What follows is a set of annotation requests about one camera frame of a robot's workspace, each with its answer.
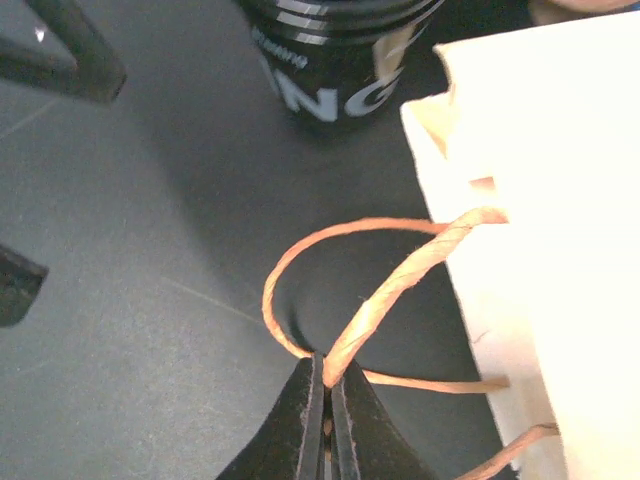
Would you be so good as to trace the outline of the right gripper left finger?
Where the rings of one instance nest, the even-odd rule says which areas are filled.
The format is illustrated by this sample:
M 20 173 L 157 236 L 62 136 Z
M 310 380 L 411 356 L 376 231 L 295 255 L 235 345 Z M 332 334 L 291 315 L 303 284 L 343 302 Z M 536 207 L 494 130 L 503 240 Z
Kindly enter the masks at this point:
M 301 359 L 257 433 L 219 480 L 312 480 L 324 477 L 323 359 Z

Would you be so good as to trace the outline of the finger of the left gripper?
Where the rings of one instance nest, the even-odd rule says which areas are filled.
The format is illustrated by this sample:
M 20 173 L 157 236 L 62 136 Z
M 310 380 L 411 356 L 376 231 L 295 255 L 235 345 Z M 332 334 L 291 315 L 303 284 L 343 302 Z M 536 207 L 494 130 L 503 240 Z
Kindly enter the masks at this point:
M 32 0 L 26 6 L 70 55 L 62 58 L 1 38 L 3 80 L 97 104 L 110 104 L 126 82 L 116 50 L 72 0 Z
M 49 268 L 1 246 L 1 327 L 23 320 L 47 278 Z

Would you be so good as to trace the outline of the cream paper bag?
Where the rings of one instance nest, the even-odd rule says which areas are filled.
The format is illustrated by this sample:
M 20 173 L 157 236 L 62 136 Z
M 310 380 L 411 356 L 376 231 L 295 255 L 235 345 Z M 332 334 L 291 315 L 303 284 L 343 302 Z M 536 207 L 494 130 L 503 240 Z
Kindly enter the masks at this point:
M 639 15 L 609 14 L 436 47 L 447 91 L 405 103 L 401 119 L 430 212 L 315 232 L 312 245 L 382 229 L 421 231 L 323 361 L 333 388 L 400 295 L 445 263 L 480 379 L 371 372 L 371 383 L 484 394 L 503 449 L 471 472 L 524 479 L 639 475 Z

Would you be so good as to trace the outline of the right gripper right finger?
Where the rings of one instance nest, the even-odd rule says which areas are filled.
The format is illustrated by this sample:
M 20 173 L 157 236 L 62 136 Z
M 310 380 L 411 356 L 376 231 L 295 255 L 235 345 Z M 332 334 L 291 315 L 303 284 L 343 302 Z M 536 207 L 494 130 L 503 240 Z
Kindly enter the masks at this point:
M 400 434 L 357 362 L 350 363 L 330 398 L 334 479 L 436 478 Z

